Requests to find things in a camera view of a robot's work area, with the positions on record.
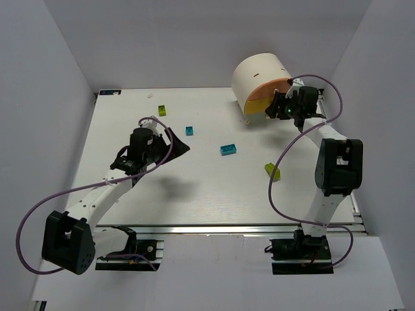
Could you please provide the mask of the lime square lego brick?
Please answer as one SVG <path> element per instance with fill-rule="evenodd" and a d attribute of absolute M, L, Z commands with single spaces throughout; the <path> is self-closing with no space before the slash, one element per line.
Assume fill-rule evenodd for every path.
<path fill-rule="evenodd" d="M 158 114 L 160 117 L 164 117 L 167 115 L 166 108 L 164 105 L 158 106 Z"/>

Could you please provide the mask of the yellow drawer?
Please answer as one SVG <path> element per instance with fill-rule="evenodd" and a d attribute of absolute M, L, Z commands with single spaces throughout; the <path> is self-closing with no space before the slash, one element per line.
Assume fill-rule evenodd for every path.
<path fill-rule="evenodd" d="M 265 110 L 271 105 L 272 98 L 260 98 L 257 100 L 247 100 L 243 112 L 245 115 L 251 115 L 256 113 L 265 112 Z"/>

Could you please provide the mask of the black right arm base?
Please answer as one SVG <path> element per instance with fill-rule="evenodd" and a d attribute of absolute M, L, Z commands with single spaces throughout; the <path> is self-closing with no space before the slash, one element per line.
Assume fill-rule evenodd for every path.
<path fill-rule="evenodd" d="M 264 249 L 272 257 L 274 275 L 327 275 L 334 273 L 326 236 L 305 235 L 301 229 L 292 238 L 275 238 Z"/>

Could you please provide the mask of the small teal lego brick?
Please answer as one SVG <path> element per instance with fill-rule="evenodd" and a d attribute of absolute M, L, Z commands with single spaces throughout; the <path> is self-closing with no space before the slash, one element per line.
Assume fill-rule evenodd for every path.
<path fill-rule="evenodd" d="M 186 126 L 185 127 L 185 134 L 186 134 L 186 136 L 194 135 L 193 127 L 192 126 Z"/>

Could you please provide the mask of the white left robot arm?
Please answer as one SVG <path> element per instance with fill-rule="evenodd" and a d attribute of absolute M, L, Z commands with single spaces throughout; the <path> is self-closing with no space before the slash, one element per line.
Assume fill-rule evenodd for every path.
<path fill-rule="evenodd" d="M 97 230 L 101 218 L 147 173 L 150 165 L 165 164 L 184 155 L 190 147 L 167 128 L 166 143 L 161 134 L 149 128 L 136 128 L 130 142 L 117 153 L 103 179 L 78 203 L 64 212 L 53 211 L 46 219 L 41 255 L 60 268 L 77 275 L 84 273 L 95 258 L 122 259 L 143 255 L 137 238 L 124 225 Z"/>

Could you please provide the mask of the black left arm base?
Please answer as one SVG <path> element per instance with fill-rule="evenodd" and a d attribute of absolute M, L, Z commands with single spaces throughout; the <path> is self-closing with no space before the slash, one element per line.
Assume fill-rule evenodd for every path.
<path fill-rule="evenodd" d="M 157 271 L 164 241 L 140 237 L 125 226 L 101 228 L 93 234 L 97 271 Z"/>

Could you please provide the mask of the long teal lego brick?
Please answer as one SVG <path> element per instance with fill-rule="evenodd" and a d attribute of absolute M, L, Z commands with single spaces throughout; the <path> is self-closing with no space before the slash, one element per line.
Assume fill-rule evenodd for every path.
<path fill-rule="evenodd" d="M 227 144 L 220 147 L 220 154 L 221 156 L 228 156 L 235 154 L 237 152 L 237 148 L 235 144 Z"/>

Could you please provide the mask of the white cylindrical drawer cabinet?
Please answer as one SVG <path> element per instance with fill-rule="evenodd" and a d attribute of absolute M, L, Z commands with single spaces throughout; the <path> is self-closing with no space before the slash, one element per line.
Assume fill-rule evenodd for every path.
<path fill-rule="evenodd" d="M 231 89 L 241 111 L 243 112 L 246 99 L 256 87 L 280 78 L 290 79 L 292 76 L 275 54 L 260 53 L 243 60 L 231 78 Z M 250 116 L 257 114 L 245 115 L 243 112 L 245 124 L 250 124 Z"/>

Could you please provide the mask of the orange drawer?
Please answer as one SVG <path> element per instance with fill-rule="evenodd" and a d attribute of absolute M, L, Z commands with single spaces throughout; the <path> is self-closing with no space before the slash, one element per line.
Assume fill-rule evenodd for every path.
<path fill-rule="evenodd" d="M 280 78 L 265 82 L 256 87 L 246 99 L 247 101 L 259 100 L 274 96 L 274 90 L 277 89 L 279 93 L 286 93 L 290 89 L 287 78 Z"/>

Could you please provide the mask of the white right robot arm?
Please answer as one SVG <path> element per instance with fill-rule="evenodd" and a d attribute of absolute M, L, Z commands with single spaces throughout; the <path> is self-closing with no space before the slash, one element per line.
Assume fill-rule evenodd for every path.
<path fill-rule="evenodd" d="M 314 172 L 317 191 L 301 221 L 307 238 L 324 236 L 337 207 L 362 183 L 362 141 L 338 133 L 324 115 L 317 112 L 317 101 L 317 88 L 296 86 L 288 93 L 275 91 L 265 110 L 272 119 L 293 119 L 300 135 L 319 147 Z"/>

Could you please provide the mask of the long lime lego brick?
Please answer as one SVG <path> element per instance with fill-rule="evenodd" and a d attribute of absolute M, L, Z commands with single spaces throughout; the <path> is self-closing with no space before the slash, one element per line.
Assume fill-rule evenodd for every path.
<path fill-rule="evenodd" d="M 275 165 L 273 163 L 267 163 L 265 165 L 265 170 L 268 173 L 269 177 L 272 178 L 273 182 L 281 178 L 280 169 L 275 168 Z"/>

